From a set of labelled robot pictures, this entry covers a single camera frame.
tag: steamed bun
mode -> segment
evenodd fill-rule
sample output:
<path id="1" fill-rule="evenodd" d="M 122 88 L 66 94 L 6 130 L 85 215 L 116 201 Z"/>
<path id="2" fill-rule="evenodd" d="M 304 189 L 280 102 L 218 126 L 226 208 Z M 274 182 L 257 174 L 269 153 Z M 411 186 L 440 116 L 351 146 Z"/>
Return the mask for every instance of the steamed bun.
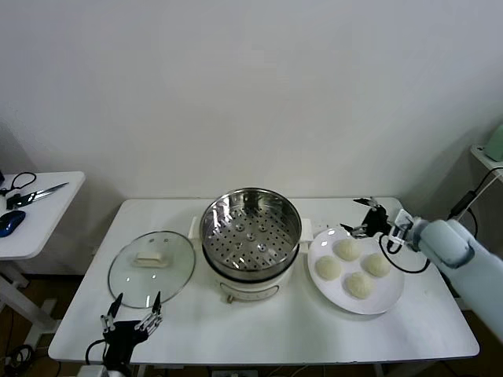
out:
<path id="1" fill-rule="evenodd" d="M 354 297 L 365 299 L 373 291 L 373 282 L 364 273 L 352 273 L 346 279 L 346 288 Z"/>
<path id="2" fill-rule="evenodd" d="M 341 240 L 336 244 L 336 254 L 345 261 L 351 262 L 358 259 L 362 254 L 362 249 L 358 242 L 352 239 Z"/>
<path id="3" fill-rule="evenodd" d="M 391 271 L 391 264 L 381 254 L 371 254 L 363 261 L 363 268 L 371 275 L 384 277 Z"/>
<path id="4" fill-rule="evenodd" d="M 319 258 L 314 267 L 318 275 L 325 280 L 334 280 L 338 278 L 342 270 L 340 263 L 330 255 Z"/>

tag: white table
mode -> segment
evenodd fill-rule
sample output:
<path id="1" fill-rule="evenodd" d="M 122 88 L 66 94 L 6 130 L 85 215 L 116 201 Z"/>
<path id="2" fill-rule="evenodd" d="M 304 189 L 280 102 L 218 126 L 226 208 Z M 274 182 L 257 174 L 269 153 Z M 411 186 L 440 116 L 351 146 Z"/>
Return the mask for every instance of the white table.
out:
<path id="1" fill-rule="evenodd" d="M 2 187 L 10 187 L 14 177 L 13 174 L 6 175 Z M 31 346 L 36 345 L 41 334 L 55 332 L 58 322 L 51 318 L 50 312 L 56 300 L 46 300 L 42 308 L 28 300 L 17 290 L 17 287 L 26 287 L 28 281 L 7 261 L 29 259 L 40 253 L 84 179 L 84 173 L 80 171 L 37 173 L 36 181 L 23 188 L 21 195 L 49 189 L 60 183 L 69 184 L 44 199 L 20 208 L 26 212 L 26 218 L 12 234 L 0 238 L 0 272 L 13 282 L 10 284 L 0 276 L 0 300 L 33 323 L 26 341 Z"/>
<path id="2" fill-rule="evenodd" d="M 359 225 L 368 207 L 351 199 L 294 199 L 314 233 L 344 222 Z M 388 210 L 396 199 L 379 199 Z M 128 200 L 121 206 L 50 345 L 60 361 L 83 361 L 87 346 L 101 339 L 100 315 L 113 298 L 108 268 L 121 247 L 144 233 L 170 229 L 187 235 L 207 199 Z M 402 252 L 407 267 L 424 257 Z M 328 301 L 311 281 L 306 255 L 293 266 L 288 286 L 263 302 L 227 304 L 210 267 L 196 248 L 193 277 L 163 304 L 164 321 L 138 345 L 133 364 L 335 364 L 419 361 L 470 357 L 479 345 L 438 270 L 407 275 L 396 306 L 377 316 L 346 312 Z M 117 320 L 140 319 L 145 309 L 121 307 Z M 101 361 L 101 346 L 90 359 Z"/>

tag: glass lid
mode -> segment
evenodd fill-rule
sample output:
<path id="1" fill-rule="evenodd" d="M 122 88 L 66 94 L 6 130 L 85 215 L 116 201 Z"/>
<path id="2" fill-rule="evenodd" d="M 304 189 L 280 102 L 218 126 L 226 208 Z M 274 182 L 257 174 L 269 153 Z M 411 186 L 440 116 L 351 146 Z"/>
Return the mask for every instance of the glass lid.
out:
<path id="1" fill-rule="evenodd" d="M 108 288 L 122 304 L 149 308 L 160 291 L 161 302 L 173 298 L 187 284 L 196 254 L 193 245 L 176 232 L 152 232 L 125 246 L 108 271 Z"/>

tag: table leg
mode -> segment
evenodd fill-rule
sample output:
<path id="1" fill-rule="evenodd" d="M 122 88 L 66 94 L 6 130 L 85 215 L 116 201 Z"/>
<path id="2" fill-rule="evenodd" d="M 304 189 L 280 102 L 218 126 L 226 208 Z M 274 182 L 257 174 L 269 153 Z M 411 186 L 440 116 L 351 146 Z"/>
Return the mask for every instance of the table leg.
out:
<path id="1" fill-rule="evenodd" d="M 28 279 L 21 275 L 12 262 L 2 262 L 0 264 L 0 273 L 7 276 L 18 287 L 26 288 L 28 283 L 30 283 Z"/>
<path id="2" fill-rule="evenodd" d="M 0 300 L 41 329 L 53 329 L 56 321 L 0 276 Z"/>

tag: floor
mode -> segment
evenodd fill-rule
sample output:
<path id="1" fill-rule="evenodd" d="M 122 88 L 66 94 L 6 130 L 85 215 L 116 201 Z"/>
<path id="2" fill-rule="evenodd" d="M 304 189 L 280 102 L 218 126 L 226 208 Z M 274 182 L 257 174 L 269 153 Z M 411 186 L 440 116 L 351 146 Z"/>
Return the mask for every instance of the floor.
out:
<path id="1" fill-rule="evenodd" d="M 57 305 L 53 311 L 54 318 L 63 318 L 73 295 L 79 287 L 80 279 L 74 277 L 52 278 L 52 279 L 33 279 L 30 285 L 23 289 L 23 293 L 33 302 L 41 305 L 45 298 L 56 297 Z M 479 340 L 480 354 L 477 357 L 465 360 L 447 361 L 445 363 L 436 363 L 428 370 L 420 373 L 418 377 L 443 377 L 443 376 L 462 376 L 473 375 L 477 377 L 500 377 L 503 375 L 503 363 L 499 357 L 503 356 L 503 345 L 487 330 L 483 323 L 471 312 L 465 312 L 468 323 L 470 324 L 475 336 Z M 23 343 L 26 334 L 30 328 L 30 323 L 17 313 L 13 314 L 10 308 L 5 308 L 0 313 L 0 355 L 3 356 L 6 349 L 7 338 L 10 329 L 10 321 L 13 318 L 13 331 L 9 348 L 19 346 Z M 26 377 L 55 377 L 58 371 L 58 363 L 45 357 L 47 348 L 50 344 L 49 336 L 42 339 L 39 348 L 35 352 L 35 363 L 23 374 Z M 81 364 L 62 363 L 59 376 L 75 376 L 80 369 Z M 385 365 L 384 369 L 391 371 L 396 365 Z M 290 376 L 298 367 L 283 367 L 274 375 Z M 222 370 L 225 368 L 213 367 L 213 370 Z M 273 367 L 254 368 L 259 370 L 259 377 L 268 376 Z M 165 371 L 162 369 L 147 368 L 146 376 L 165 376 L 170 377 L 207 377 L 207 368 L 191 367 L 182 370 Z M 3 365 L 0 365 L 0 376 L 3 375 Z M 322 376 L 347 376 L 347 377 L 374 377 L 372 365 L 337 365 L 310 366 L 298 374 L 296 377 L 322 377 Z"/>

